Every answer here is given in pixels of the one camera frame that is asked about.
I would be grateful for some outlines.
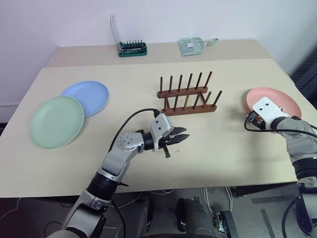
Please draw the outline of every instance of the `plate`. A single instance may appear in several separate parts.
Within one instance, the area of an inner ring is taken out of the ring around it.
[[[274,102],[277,106],[282,108],[283,112],[288,115],[297,116],[301,118],[302,112],[297,103],[287,94],[274,89],[274,88],[254,88],[250,90],[247,94],[247,109],[248,113],[252,111],[252,106],[262,97],[268,97],[272,102]]]
[[[71,142],[84,124],[84,111],[71,97],[58,96],[44,102],[31,122],[31,138],[42,148],[53,149]]]
[[[85,117],[100,112],[106,105],[109,97],[108,89],[96,81],[83,81],[68,87],[63,96],[75,98],[84,109]]]

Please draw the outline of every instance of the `green plate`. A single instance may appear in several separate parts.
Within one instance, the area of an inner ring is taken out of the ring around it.
[[[59,96],[43,103],[31,122],[31,137],[42,148],[53,149],[71,142],[84,124],[84,110],[74,98]]]

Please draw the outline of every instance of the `white wall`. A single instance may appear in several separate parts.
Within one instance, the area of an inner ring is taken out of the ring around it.
[[[317,42],[317,0],[0,0],[0,106],[20,102],[57,46],[114,44],[111,14],[122,39],[256,39],[287,73]]]

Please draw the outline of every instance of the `wire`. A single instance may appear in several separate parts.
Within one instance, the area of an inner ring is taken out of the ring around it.
[[[111,199],[111,201],[112,201],[112,204],[113,204],[113,206],[114,206],[116,212],[118,213],[118,215],[119,215],[119,217],[120,217],[120,219],[121,219],[121,221],[122,221],[122,225],[123,225],[123,238],[125,238],[125,237],[126,237],[126,225],[125,225],[124,218],[123,218],[123,216],[122,216],[122,214],[121,214],[119,208],[118,208],[118,207],[116,206],[116,204],[114,203],[113,199]]]
[[[104,228],[107,228],[107,229],[118,229],[118,227],[108,227],[108,226],[104,226]]]
[[[248,119],[246,119],[244,121],[244,128],[247,130],[247,131],[253,131],[253,132],[297,132],[297,133],[302,133],[302,134],[306,134],[306,135],[310,135],[314,138],[317,139],[317,135],[313,134],[313,133],[310,133],[310,132],[307,132],[307,131],[304,131],[304,130],[292,130],[292,129],[275,129],[275,130],[253,130],[253,129],[249,129],[247,128],[247,121]]]
[[[62,203],[60,203],[60,205],[61,205],[62,207],[72,207],[72,206],[74,206],[74,204],[72,204],[72,205],[65,205],[65,204],[62,204]]]
[[[172,192],[175,191],[175,189],[172,189],[171,191],[168,191],[168,192],[165,192],[164,190],[160,190],[161,192],[163,193],[158,193],[158,192],[153,192],[153,191],[149,191],[150,193],[153,193],[153,194],[156,194],[156,195],[167,195],[167,194],[170,194]]]
[[[317,130],[317,127],[314,125],[310,125],[312,128],[314,128],[315,130]]]
[[[284,212],[283,218],[282,218],[282,233],[283,233],[284,238],[287,238],[286,231],[285,231],[285,223],[286,223],[287,214],[288,214],[289,210],[291,209],[291,207],[294,205],[296,199],[297,199],[297,197],[295,197],[294,200],[288,205],[288,207],[286,208],[286,210]]]
[[[56,221],[49,222],[49,223],[45,226],[45,228],[44,228],[44,236],[45,236],[45,237],[48,237],[48,235],[46,234],[46,229],[47,229],[47,227],[48,227],[50,224],[53,224],[53,223],[57,223],[57,224],[61,225],[60,222],[56,222]]]
[[[204,194],[204,200],[205,200],[205,203],[208,207],[208,210],[210,211],[210,213],[213,217],[216,217],[216,212],[214,212],[213,209],[209,206],[208,191],[207,191],[206,187],[203,188],[203,194]]]
[[[17,203],[16,203],[16,207],[15,207],[13,210],[10,210],[10,211],[6,212],[2,217],[0,217],[0,220],[3,219],[3,218],[4,218],[6,215],[8,215],[9,213],[18,210],[19,202],[20,202],[21,199],[22,199],[22,197],[20,197],[20,198],[18,199],[18,201],[17,201]]]
[[[135,202],[135,201],[138,200],[141,196],[142,196],[142,192],[140,192],[140,194],[139,194],[135,199],[133,199],[132,201],[127,202],[127,203],[125,203],[125,204],[119,206],[118,208],[120,209],[120,208],[122,208],[122,207],[125,207],[125,206],[131,204],[132,202]]]
[[[227,194],[228,194],[229,201],[230,201],[229,210],[230,210],[230,212],[232,212],[232,208],[233,208],[232,193],[231,193],[231,190],[230,190],[229,187],[225,187],[225,189],[226,189],[226,192],[227,192]]]
[[[122,129],[125,127],[125,125],[130,121],[130,119],[133,118],[136,114],[141,113],[141,112],[145,112],[145,111],[153,111],[154,113],[157,113],[157,112],[159,113],[159,111],[158,111],[157,109],[154,109],[154,108],[146,108],[146,109],[139,110],[139,111],[135,112],[134,114],[132,114],[132,115],[124,122],[124,124],[120,127],[120,129],[119,129],[119,131],[117,132],[117,134],[114,136],[113,141],[112,141],[112,143],[111,143],[111,145],[110,145],[110,148],[109,148],[108,153],[111,151],[111,149],[112,149],[112,147],[113,147],[113,145],[114,145],[114,142],[115,142],[116,138],[118,137],[118,135],[120,134],[120,132],[122,131]]]

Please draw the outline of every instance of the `blue plate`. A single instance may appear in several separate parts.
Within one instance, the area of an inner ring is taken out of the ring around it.
[[[73,97],[80,102],[85,117],[89,117],[104,108],[108,101],[109,92],[102,83],[83,81],[68,87],[62,95]]]

